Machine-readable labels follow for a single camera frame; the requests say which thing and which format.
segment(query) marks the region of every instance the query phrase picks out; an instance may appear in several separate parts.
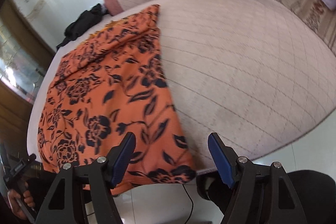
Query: mattress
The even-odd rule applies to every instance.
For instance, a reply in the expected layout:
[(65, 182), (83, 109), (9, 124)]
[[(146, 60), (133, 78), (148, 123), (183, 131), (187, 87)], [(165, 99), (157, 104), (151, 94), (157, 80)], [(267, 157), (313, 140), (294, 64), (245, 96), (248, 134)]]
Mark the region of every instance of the mattress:
[(162, 67), (198, 170), (214, 167), (211, 132), (254, 160), (300, 138), (335, 108), (334, 54), (281, 3), (151, 0), (105, 16), (57, 52), (31, 114), (29, 153), (38, 155), (39, 119), (61, 57), (111, 20), (150, 4), (161, 5)]

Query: blanket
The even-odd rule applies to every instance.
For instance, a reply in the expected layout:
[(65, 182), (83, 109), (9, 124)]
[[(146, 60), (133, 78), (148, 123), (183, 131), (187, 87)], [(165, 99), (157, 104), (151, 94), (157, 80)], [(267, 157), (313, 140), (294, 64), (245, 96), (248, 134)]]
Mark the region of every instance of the blanket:
[(111, 22), (62, 58), (39, 122), (45, 170), (90, 164), (133, 132), (136, 148), (113, 194), (195, 177), (161, 66), (158, 13), (152, 5)]

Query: metal screw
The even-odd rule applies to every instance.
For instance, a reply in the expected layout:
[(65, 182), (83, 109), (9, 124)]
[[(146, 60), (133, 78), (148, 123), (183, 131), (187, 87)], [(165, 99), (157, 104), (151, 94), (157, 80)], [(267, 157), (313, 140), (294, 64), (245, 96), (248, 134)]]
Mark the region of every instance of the metal screw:
[(70, 168), (71, 168), (71, 163), (67, 162), (66, 164), (63, 165), (63, 169), (65, 169), (65, 170), (68, 170)]
[(273, 163), (273, 165), (274, 165), (275, 168), (281, 168), (282, 167), (282, 164), (280, 162), (278, 162), (278, 161), (275, 161)]
[(242, 157), (238, 158), (238, 161), (241, 162), (242, 164), (245, 164), (245, 163), (247, 163), (247, 158), (242, 156)]
[(98, 161), (100, 164), (102, 164), (103, 162), (106, 161), (106, 157), (101, 156), (101, 157), (99, 157), (99, 158), (97, 159), (97, 161)]

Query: black cable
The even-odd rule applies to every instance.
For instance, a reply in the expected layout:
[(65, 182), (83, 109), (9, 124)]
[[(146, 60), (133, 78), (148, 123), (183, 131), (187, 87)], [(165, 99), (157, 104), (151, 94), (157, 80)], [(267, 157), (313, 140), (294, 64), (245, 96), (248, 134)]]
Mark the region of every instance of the black cable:
[(189, 215), (188, 219), (186, 220), (186, 222), (184, 223), (184, 224), (186, 224), (186, 223), (189, 221), (189, 219), (190, 219), (190, 217), (191, 217), (191, 214), (193, 213), (193, 209), (194, 209), (194, 202), (193, 202), (193, 200), (191, 199), (190, 195), (188, 194), (188, 192), (187, 192), (187, 189), (185, 188), (184, 184), (182, 184), (182, 186), (183, 186), (183, 188), (184, 188), (185, 192), (187, 193), (187, 195), (188, 195), (188, 198), (190, 199), (190, 201), (191, 201), (191, 204), (192, 204), (192, 206), (191, 206), (191, 211), (190, 211), (190, 215)]

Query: finger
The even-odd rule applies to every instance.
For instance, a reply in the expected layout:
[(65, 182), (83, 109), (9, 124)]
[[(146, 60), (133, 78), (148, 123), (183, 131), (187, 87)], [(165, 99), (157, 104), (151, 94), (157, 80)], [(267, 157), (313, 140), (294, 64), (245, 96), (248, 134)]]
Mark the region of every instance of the finger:
[(35, 207), (35, 202), (27, 203), (27, 205), (28, 205), (29, 207)]
[(15, 215), (22, 220), (27, 219), (27, 216), (25, 215), (25, 213), (21, 209), (18, 212), (16, 212)]
[(19, 204), (17, 203), (17, 201), (15, 200), (15, 197), (17, 197), (18, 193), (15, 192), (14, 190), (10, 190), (8, 192), (8, 200), (9, 200), (9, 204), (10, 204), (10, 207), (12, 209), (12, 212), (15, 214), (16, 212), (18, 212), (20, 210), (20, 206)]
[(25, 198), (24, 201), (25, 201), (25, 203), (27, 203), (27, 204), (28, 204), (28, 203), (31, 203), (31, 202), (34, 202), (32, 196), (30, 196), (29, 198)]
[(26, 192), (23, 193), (23, 197), (24, 197), (24, 198), (29, 198), (29, 197), (31, 197), (31, 196), (32, 196), (32, 195), (31, 195), (30, 191), (26, 191)]

